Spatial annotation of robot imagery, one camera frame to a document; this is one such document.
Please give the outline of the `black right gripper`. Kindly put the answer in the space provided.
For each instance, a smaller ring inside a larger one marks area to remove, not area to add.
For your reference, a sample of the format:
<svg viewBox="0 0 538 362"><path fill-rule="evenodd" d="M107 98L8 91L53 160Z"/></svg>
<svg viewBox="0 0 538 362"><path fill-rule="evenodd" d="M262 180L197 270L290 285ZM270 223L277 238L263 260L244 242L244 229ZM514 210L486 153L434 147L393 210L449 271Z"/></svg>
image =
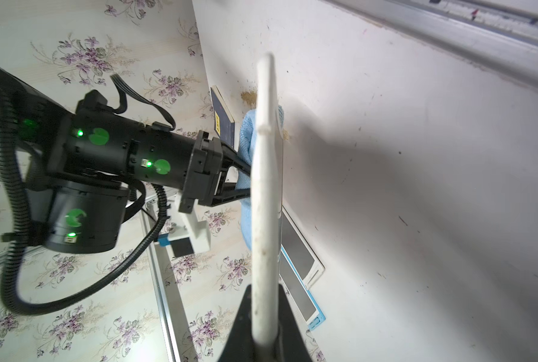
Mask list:
<svg viewBox="0 0 538 362"><path fill-rule="evenodd" d="M219 138L208 139L208 133L199 131L194 140L178 212L190 214L194 202L201 206L217 207L250 197L250 189L219 191L222 169L236 168L250 176L251 166L237 152Z"/></svg>

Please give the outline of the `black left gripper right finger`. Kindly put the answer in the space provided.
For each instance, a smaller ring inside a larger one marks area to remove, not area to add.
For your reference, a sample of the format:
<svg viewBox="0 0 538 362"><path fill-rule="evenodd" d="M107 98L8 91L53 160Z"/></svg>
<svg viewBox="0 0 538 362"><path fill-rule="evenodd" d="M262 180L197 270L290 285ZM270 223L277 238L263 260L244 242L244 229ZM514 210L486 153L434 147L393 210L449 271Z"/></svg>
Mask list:
<svg viewBox="0 0 538 362"><path fill-rule="evenodd" d="M286 294L279 294L278 325L279 333L275 343L276 360L311 362Z"/></svg>

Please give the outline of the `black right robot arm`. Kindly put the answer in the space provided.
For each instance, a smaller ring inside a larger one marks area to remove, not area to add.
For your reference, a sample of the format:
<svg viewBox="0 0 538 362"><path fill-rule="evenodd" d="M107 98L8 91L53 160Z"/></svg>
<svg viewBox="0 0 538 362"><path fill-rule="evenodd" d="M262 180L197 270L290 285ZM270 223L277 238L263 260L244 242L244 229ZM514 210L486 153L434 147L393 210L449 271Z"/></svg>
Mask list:
<svg viewBox="0 0 538 362"><path fill-rule="evenodd" d="M178 212L196 205L216 207L248 198L250 191L226 180L235 168L251 166L219 138L204 131L195 138L175 132L175 119L145 125L126 119L128 99L143 97L119 75L111 77L117 108L91 90L69 112L46 95L0 68L0 182L12 212L12 231L0 280L0 300L13 314L38 316L76 304L119 278L156 241L166 223L166 189L179 192ZM120 227L137 214L151 184L157 220L139 245L106 276L83 291L47 303L30 303L18 292L18 276L29 247L60 253L112 250Z"/></svg>

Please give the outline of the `blue framed drawing tablet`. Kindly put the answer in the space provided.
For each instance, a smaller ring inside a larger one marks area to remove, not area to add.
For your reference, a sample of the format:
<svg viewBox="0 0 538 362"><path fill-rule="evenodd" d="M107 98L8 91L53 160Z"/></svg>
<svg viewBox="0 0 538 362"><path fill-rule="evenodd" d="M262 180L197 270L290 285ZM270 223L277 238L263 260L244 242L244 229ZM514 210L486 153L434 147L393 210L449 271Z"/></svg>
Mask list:
<svg viewBox="0 0 538 362"><path fill-rule="evenodd" d="M283 281L286 292L289 293L295 306L308 325L308 330L313 331L323 324L326 321L326 316L311 291L305 286L285 247L281 247L280 250L280 278Z"/></svg>

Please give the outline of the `light blue microfiber cloth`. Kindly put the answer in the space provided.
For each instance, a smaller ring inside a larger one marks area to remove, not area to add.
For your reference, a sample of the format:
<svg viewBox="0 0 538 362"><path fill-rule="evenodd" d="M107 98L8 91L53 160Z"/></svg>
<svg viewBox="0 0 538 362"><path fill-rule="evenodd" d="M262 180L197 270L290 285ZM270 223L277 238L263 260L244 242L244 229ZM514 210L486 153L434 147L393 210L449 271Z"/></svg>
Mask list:
<svg viewBox="0 0 538 362"><path fill-rule="evenodd" d="M252 164L252 157L255 152L256 131L255 131L256 109L248 111L243 118L240 128L240 139L238 155L246 164ZM239 172L236 189L249 189L251 187L250 177L243 172ZM251 198L240 199L241 217L240 225L243 240L249 250L252 250L252 207Z"/></svg>

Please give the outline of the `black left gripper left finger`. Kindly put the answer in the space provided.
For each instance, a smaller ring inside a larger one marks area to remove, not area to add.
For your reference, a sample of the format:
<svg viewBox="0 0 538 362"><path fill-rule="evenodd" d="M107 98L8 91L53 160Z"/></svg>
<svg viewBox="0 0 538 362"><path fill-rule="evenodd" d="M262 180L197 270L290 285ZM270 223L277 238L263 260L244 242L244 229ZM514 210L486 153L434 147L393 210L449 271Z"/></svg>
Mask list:
<svg viewBox="0 0 538 362"><path fill-rule="evenodd" d="M252 286L245 289L231 332L218 362L253 361Z"/></svg>

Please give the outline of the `white framed tablet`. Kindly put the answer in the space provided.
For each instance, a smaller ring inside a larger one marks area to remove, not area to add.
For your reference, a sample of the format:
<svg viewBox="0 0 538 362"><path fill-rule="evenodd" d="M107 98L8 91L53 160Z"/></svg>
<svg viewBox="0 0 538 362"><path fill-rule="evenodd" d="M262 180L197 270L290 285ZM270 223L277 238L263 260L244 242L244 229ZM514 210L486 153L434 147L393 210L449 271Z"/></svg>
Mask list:
<svg viewBox="0 0 538 362"><path fill-rule="evenodd" d="M282 214L282 246L303 284L310 290L325 272L325 267L285 207Z"/></svg>
<svg viewBox="0 0 538 362"><path fill-rule="evenodd" d="M283 197L283 136L272 53L257 65L255 151L252 157L252 340L257 360L275 359Z"/></svg>

